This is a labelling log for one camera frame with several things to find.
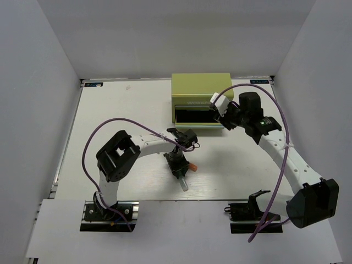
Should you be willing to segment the green highlighter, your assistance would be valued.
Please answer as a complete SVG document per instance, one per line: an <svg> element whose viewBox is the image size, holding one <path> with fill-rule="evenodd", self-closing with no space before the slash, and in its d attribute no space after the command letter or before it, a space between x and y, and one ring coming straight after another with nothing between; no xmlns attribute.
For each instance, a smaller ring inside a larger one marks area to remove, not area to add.
<svg viewBox="0 0 352 264"><path fill-rule="evenodd" d="M186 182L184 177L180 177L179 178L179 183L180 183L180 186L181 186L181 188L182 188L182 190L184 192L189 190L188 184L187 184L187 182Z"/></svg>

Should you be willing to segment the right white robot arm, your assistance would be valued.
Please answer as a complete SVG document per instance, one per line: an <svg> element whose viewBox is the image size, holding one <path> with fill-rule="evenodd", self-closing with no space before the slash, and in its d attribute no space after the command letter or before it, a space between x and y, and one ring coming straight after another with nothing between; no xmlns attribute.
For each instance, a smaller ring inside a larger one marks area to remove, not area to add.
<svg viewBox="0 0 352 264"><path fill-rule="evenodd" d="M267 117L255 92L239 95L239 105L219 93L210 99L214 119L226 129L244 128L246 134L284 170L293 195L275 198L271 212L287 216L298 228L331 218L336 213L339 186L334 179L324 179L287 143L280 124Z"/></svg>

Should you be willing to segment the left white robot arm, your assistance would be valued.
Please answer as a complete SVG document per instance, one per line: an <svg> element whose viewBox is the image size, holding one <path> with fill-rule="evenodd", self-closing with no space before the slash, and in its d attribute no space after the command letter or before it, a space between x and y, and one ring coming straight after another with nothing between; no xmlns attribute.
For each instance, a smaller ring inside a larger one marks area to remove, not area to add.
<svg viewBox="0 0 352 264"><path fill-rule="evenodd" d="M98 151L99 190L93 195L93 203L102 219L114 219L116 210L125 213L128 209L118 206L119 182L128 175L137 159L144 156L161 153L172 175L179 180L182 190L188 191L185 176L191 164L183 152L195 148L197 135L191 129L181 132L176 128L168 128L167 132L174 136L174 140L156 135L132 137L121 130Z"/></svg>

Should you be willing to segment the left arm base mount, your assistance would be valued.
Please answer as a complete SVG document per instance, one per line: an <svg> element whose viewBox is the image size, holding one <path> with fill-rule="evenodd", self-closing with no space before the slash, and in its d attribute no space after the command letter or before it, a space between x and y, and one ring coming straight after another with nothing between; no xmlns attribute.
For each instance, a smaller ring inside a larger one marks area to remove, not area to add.
<svg viewBox="0 0 352 264"><path fill-rule="evenodd" d="M138 218L138 201L119 201L114 206L127 220L118 213L105 210L103 216L93 201L86 201L81 218L81 232L108 232L108 233L130 233L134 230Z"/></svg>

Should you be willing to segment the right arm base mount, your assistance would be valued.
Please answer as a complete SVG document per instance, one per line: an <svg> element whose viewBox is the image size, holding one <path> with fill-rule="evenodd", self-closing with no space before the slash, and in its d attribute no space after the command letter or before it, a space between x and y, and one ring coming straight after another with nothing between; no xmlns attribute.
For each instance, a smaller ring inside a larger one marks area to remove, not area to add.
<svg viewBox="0 0 352 264"><path fill-rule="evenodd" d="M229 214L232 234L251 234L255 231L265 210L259 208L256 199L269 192L270 190L260 190L251 194L247 201L229 203L224 208L224 212ZM264 224L271 218L274 218L274 221L260 230L260 233L283 233L281 217L278 214L269 212Z"/></svg>

